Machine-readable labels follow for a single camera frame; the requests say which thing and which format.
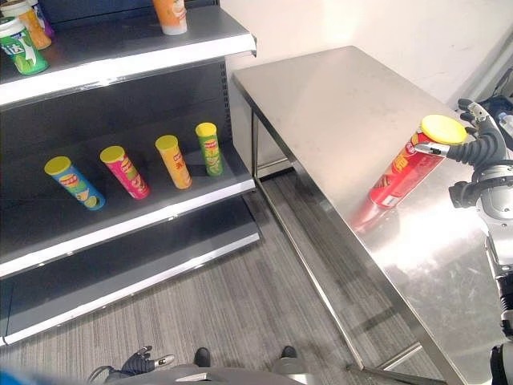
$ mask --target person's foot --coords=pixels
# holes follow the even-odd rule
[[[296,349],[294,349],[292,346],[286,346],[281,351],[281,358],[282,359],[296,359],[297,358],[297,352]]]
[[[201,347],[196,351],[194,364],[198,367],[210,367],[210,352],[206,347]]]

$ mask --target blue pringles can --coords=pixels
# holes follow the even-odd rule
[[[67,156],[56,156],[45,164],[45,172],[59,182],[73,197],[88,210],[98,210],[105,204],[105,198],[93,187]]]

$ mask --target green can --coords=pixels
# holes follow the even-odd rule
[[[217,127],[214,123],[202,123],[196,126],[196,134],[200,140],[201,151],[209,176],[223,173],[223,160],[217,142]]]
[[[0,18],[0,44],[20,74],[33,75],[48,68],[19,18]]]

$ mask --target gray carpet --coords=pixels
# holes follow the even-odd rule
[[[404,322],[308,192],[298,188],[295,174],[265,185],[338,313],[357,335],[364,358],[379,363],[407,346],[413,337]],[[97,366],[120,366],[142,345],[152,344],[154,356],[174,354],[176,364],[190,363],[196,348],[206,346],[214,366],[268,371],[281,348],[292,344],[321,383],[368,383],[345,370],[349,351],[260,194],[245,199],[261,229],[259,243],[2,348],[0,360],[84,379]],[[425,355],[402,371],[436,375]]]

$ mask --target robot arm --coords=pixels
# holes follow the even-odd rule
[[[472,181],[456,183],[449,193],[456,208],[475,206],[487,225],[487,256],[503,307],[501,327],[510,340],[492,349],[492,383],[513,385],[513,161],[490,114],[468,99],[458,105],[465,111],[461,118],[477,128],[476,140],[459,146],[423,142],[415,149],[474,167]]]

